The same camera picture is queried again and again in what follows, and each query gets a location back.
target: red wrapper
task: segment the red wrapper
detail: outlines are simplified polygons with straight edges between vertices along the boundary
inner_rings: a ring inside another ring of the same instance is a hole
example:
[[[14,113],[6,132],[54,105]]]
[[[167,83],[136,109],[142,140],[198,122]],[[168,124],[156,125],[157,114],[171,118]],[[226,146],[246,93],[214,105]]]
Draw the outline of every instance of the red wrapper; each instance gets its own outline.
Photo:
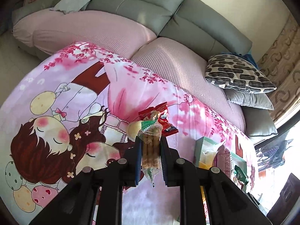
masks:
[[[154,111],[160,113],[158,122],[163,126],[162,136],[169,136],[178,133],[178,129],[168,122],[168,105],[167,102],[161,103],[156,107],[149,107],[139,112],[140,120],[150,119]]]

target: green polka dot balloon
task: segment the green polka dot balloon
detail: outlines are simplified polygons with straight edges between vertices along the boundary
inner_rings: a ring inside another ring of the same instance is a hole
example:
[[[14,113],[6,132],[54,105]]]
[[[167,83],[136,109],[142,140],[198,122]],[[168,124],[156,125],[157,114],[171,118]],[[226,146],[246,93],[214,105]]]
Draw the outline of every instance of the green polka dot balloon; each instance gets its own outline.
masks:
[[[6,178],[6,182],[8,184],[8,186],[12,189],[12,190],[18,190],[20,189],[21,185],[22,185],[22,181],[23,178],[20,176],[20,174],[18,173],[15,163],[14,162],[9,162],[6,165],[5,168],[5,178]]]

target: black and white pillow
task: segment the black and white pillow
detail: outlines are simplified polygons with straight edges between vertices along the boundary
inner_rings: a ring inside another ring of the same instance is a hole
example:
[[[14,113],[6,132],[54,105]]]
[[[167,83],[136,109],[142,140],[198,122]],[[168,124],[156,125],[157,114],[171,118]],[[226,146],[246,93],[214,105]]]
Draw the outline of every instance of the black and white pillow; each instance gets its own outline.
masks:
[[[205,79],[220,88],[242,93],[259,94],[276,90],[276,86],[250,62],[230,54],[210,57]]]

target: curtain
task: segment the curtain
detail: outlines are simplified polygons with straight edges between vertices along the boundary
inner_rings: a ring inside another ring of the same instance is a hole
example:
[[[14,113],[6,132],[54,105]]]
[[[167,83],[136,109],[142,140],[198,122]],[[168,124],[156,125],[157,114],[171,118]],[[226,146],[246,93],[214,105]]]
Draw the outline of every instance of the curtain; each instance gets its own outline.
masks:
[[[300,28],[290,14],[281,34],[258,61],[260,71],[277,89],[267,93],[274,110],[270,115],[278,123],[300,107]]]

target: tile floor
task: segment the tile floor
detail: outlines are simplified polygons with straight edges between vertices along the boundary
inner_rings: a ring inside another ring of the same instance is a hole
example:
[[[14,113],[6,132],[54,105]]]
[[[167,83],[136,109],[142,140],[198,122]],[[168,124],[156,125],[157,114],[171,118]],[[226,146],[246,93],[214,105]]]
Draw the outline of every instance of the tile floor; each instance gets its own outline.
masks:
[[[18,48],[10,31],[0,36],[0,106],[25,75],[40,63],[40,59]]]

